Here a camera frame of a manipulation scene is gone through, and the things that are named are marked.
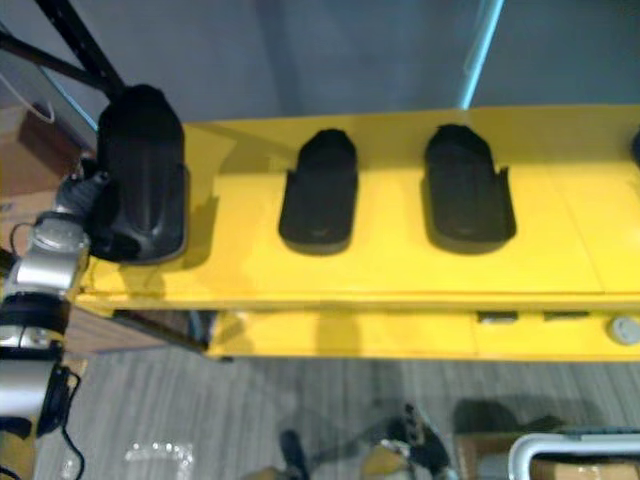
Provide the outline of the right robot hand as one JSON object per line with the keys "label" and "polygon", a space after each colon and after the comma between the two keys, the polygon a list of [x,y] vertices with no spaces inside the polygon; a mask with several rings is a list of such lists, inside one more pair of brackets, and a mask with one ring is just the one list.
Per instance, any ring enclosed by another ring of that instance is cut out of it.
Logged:
{"label": "right robot hand", "polygon": [[[277,479],[310,479],[312,468],[299,435],[286,430],[279,435],[284,468]],[[418,469],[432,479],[458,479],[451,456],[438,429],[415,405],[389,420],[386,434],[374,444],[360,467],[362,479],[413,479]]]}

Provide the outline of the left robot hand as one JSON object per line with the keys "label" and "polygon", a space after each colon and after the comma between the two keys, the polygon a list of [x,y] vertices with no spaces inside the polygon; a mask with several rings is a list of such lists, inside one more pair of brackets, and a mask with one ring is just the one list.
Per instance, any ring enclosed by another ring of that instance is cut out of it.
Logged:
{"label": "left robot hand", "polygon": [[63,179],[55,195],[54,211],[83,229],[92,256],[116,263],[137,259],[140,242],[119,224],[124,212],[119,183],[99,167],[95,158],[82,156]]}

